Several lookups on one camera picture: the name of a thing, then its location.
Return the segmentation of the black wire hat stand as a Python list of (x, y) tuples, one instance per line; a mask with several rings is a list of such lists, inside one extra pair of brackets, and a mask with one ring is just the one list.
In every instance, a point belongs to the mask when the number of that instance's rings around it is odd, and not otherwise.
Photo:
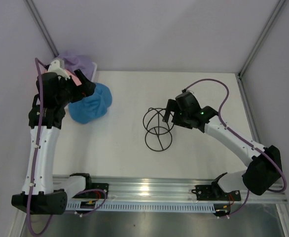
[[(145, 142), (145, 145), (147, 148), (149, 148), (151, 151), (154, 151), (154, 152), (163, 152), (167, 149), (169, 149), (169, 147), (171, 146), (172, 142), (173, 142), (173, 136), (171, 134), (171, 131), (172, 129), (174, 128), (174, 125), (170, 126), (168, 123), (166, 123), (166, 126), (167, 127), (164, 127), (160, 124), (160, 119), (163, 119), (163, 114), (162, 112), (165, 111), (166, 109), (165, 108), (148, 108), (147, 112), (144, 114), (143, 116), (143, 119), (142, 119), (142, 125), (146, 131), (146, 134), (144, 136), (144, 142)], [(151, 112), (154, 112), (154, 114), (152, 115), (152, 117), (149, 119), (149, 121), (147, 123), (145, 123), (145, 117), (151, 113)], [(152, 122), (152, 120), (154, 118), (157, 118), (157, 125), (156, 126), (153, 126), (151, 128), (149, 128), (149, 124)], [(153, 149), (152, 147), (149, 146), (148, 142), (147, 142), (147, 137), (148, 135), (151, 134), (151, 135), (154, 135), (157, 137), (157, 140), (159, 142), (159, 145), (160, 145), (160, 150), (157, 150), (157, 149)], [(167, 147), (164, 147), (162, 145), (162, 142), (161, 142), (161, 139), (160, 137), (163, 136), (163, 135), (166, 135), (166, 134), (169, 134), (170, 135), (170, 143)]]

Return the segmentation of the blue bucket hat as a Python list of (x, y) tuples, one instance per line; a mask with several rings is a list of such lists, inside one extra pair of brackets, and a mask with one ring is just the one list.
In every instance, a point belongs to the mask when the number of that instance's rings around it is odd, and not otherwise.
[(69, 103), (68, 110), (70, 117), (80, 123), (87, 124), (104, 116), (112, 104), (110, 89), (101, 83), (96, 83), (93, 95), (82, 100)]

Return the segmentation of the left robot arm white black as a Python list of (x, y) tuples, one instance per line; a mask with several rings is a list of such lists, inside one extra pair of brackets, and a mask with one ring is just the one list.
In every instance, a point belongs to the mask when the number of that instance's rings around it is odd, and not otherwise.
[(92, 195), (88, 173), (73, 173), (61, 186), (54, 188), (53, 163), (57, 140), (65, 116), (65, 106), (94, 93), (96, 85), (81, 70), (69, 78), (47, 71), (37, 77), (38, 94), (29, 112), (31, 152), (21, 193), (11, 198), (12, 206), (31, 215), (61, 215), (68, 200), (79, 194)]

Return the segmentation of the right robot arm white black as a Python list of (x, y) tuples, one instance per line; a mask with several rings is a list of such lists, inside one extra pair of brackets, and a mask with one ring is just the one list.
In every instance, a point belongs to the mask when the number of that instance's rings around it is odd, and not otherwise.
[(211, 192), (216, 199), (223, 199), (236, 190), (249, 190), (260, 196), (271, 191), (271, 186), (282, 177), (281, 154), (277, 147), (246, 140), (223, 122), (215, 109), (210, 106), (201, 108), (188, 91), (168, 100), (163, 121), (206, 133), (232, 151), (246, 166), (244, 171), (223, 173), (213, 181)]

